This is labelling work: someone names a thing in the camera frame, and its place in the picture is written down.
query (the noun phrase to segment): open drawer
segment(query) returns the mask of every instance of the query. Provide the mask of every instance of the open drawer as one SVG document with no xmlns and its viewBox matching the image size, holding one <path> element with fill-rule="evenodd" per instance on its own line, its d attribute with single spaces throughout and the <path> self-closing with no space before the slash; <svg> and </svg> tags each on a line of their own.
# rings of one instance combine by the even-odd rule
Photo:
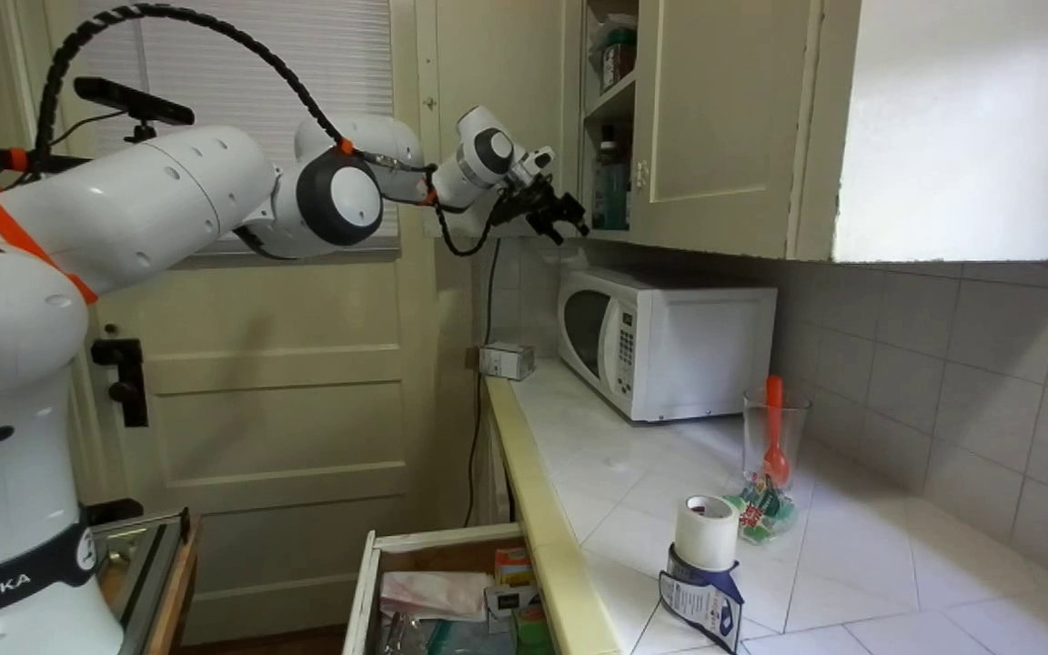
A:
<svg viewBox="0 0 1048 655">
<path fill-rule="evenodd" d="M 522 525 L 479 525 L 459 531 L 368 534 L 355 572 L 343 655 L 368 655 L 380 645 L 382 572 L 493 572 L 493 553 L 525 545 Z"/>
</svg>

